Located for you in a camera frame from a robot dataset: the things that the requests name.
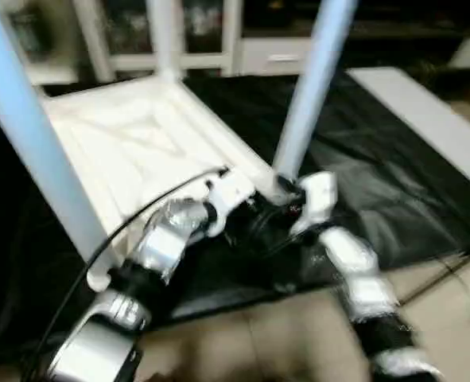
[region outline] wire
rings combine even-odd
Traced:
[[[225,170],[225,167],[213,167],[209,170],[204,171],[203,173],[200,173],[194,177],[189,178],[187,181],[184,181],[180,183],[179,185],[176,185],[175,187],[171,188],[170,190],[166,191],[159,197],[153,199],[152,201],[149,201],[145,205],[143,205],[140,209],[138,209],[136,212],[134,212],[132,215],[130,215],[125,221],[123,221],[102,243],[99,244],[99,246],[93,251],[91,254],[90,258],[88,261],[84,264],[83,269],[80,271],[80,273],[77,275],[76,279],[68,289],[67,294],[64,296],[60,306],[56,310],[55,314],[51,318],[51,322],[47,326],[47,328],[44,331],[44,334],[42,335],[42,338],[40,339],[37,347],[35,348],[35,351],[33,352],[33,355],[30,358],[29,361],[29,367],[23,372],[21,381],[22,382],[30,382],[31,378],[33,377],[33,374],[35,373],[37,369],[37,363],[38,359],[40,358],[42,349],[44,348],[49,335],[52,332],[52,329],[54,328],[54,325],[56,324],[56,321],[58,318],[61,316],[61,313],[63,312],[65,306],[71,299],[72,295],[76,292],[78,286],[80,283],[83,281],[84,277],[88,273],[89,269],[91,266],[94,264],[94,262],[103,254],[103,252],[106,250],[107,247],[111,244],[113,239],[119,235],[123,229],[125,229],[127,226],[129,226],[134,220],[136,220],[138,217],[140,217],[147,209],[164,199],[165,197],[169,196],[170,194],[176,192],[178,189],[181,187],[184,187],[185,185],[205,176],[210,173],[218,173],[222,170]]]

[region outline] glass cabinet door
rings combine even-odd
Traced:
[[[223,0],[181,0],[187,53],[221,53]]]
[[[111,55],[152,53],[145,0],[100,0]]]

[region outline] tiled floor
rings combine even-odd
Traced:
[[[411,267],[389,280],[402,297],[442,267]],[[448,382],[470,382],[470,296],[461,281],[470,285],[470,266],[402,309]],[[329,290],[159,330],[141,346],[138,381],[155,372],[187,382],[368,381],[366,361]],[[0,382],[17,380],[1,370]]]

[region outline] cabinet drawer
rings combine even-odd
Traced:
[[[240,47],[240,74],[301,73],[310,39],[308,38],[245,38]]]

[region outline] drawer handle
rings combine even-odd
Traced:
[[[300,56],[297,54],[271,54],[268,56],[269,62],[295,62],[299,60]]]

